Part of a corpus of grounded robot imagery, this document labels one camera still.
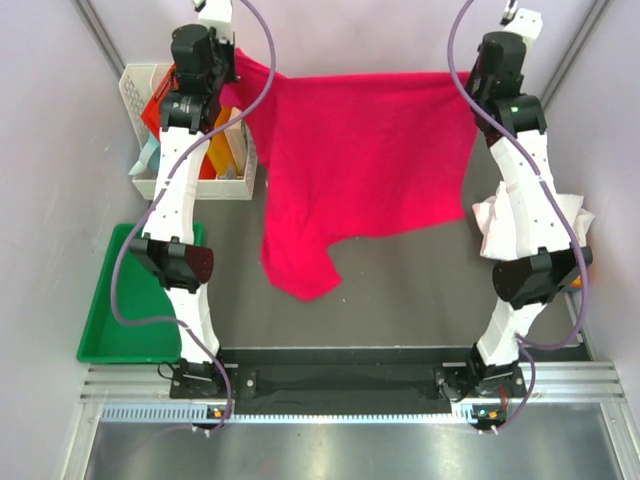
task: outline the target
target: green plastic bin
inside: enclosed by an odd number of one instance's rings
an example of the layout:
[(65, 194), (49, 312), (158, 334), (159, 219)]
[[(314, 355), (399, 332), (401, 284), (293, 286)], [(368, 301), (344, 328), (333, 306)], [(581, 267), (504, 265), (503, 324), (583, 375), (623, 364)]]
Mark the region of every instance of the green plastic bin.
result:
[[(177, 325), (156, 323), (127, 327), (120, 325), (111, 311), (109, 289), (113, 268), (118, 252), (133, 227), (133, 224), (121, 224), (113, 229), (78, 347), (77, 358), (81, 362), (160, 363), (175, 362), (180, 358), (181, 343)], [(203, 245), (203, 224), (194, 224), (193, 233), (195, 244)], [(120, 271), (118, 305), (128, 320), (174, 315), (171, 302), (158, 280), (130, 252), (124, 257)]]

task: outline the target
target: wall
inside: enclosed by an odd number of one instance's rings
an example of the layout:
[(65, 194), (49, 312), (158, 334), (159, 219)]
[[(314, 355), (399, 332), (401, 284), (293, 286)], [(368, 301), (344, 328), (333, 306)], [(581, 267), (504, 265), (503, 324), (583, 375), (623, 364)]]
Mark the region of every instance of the wall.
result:
[(640, 420), (640, 3), (611, 2), (548, 110), (560, 191), (580, 192), (596, 214), (590, 243), (591, 343), (615, 362)]
[[(278, 69), (285, 75), (446, 70), (446, 44), (462, 0), (252, 0), (273, 32)], [(456, 45), (469, 70), (482, 35), (500, 29), (505, 0), (478, 0)], [(92, 0), (125, 63), (170, 62), (171, 32), (196, 21), (189, 0)], [(525, 87), (541, 93), (590, 2), (531, 0), (543, 35), (527, 58)], [(251, 13), (234, 0), (237, 45), (263, 63), (266, 41)]]
[(0, 478), (43, 479), (66, 447), (110, 231), (143, 204), (116, 79), (73, 4), (8, 2), (0, 25)]

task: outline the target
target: white cloth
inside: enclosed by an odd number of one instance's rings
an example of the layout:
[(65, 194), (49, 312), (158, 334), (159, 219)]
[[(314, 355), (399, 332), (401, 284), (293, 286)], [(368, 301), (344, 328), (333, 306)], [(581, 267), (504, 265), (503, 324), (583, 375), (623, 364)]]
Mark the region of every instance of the white cloth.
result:
[[(584, 247), (587, 244), (587, 231), (595, 215), (582, 208), (584, 197), (581, 195), (558, 194), (557, 199), (562, 213)], [(472, 208), (478, 228), (484, 235), (480, 255), (494, 260), (517, 259), (516, 224), (504, 182), (500, 182), (494, 196), (474, 204)]]

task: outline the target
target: pink fabric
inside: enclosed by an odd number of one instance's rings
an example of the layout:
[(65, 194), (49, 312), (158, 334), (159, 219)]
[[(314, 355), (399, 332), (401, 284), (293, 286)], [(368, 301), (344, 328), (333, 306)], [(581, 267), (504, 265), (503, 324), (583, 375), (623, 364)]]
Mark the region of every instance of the pink fabric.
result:
[[(223, 103), (246, 108), (268, 72), (241, 53), (237, 70)], [(463, 217), (476, 128), (448, 73), (279, 75), (247, 124), (269, 168), (263, 265), (302, 300), (339, 285), (330, 245)]]

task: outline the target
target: white plastic crate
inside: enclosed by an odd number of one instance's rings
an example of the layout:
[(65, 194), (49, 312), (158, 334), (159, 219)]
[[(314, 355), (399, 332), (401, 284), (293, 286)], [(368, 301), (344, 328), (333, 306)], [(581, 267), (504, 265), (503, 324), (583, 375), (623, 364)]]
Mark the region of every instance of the white plastic crate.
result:
[[(149, 129), (140, 118), (151, 95), (158, 87), (170, 65), (127, 65), (120, 79), (120, 94), (133, 130), (142, 148), (149, 138)], [(233, 180), (198, 180), (196, 200), (251, 200), (258, 168), (258, 156), (248, 128), (244, 128), (247, 142), (247, 163), (244, 176)], [(153, 200), (156, 178), (152, 171), (133, 176), (133, 184), (147, 200)]]

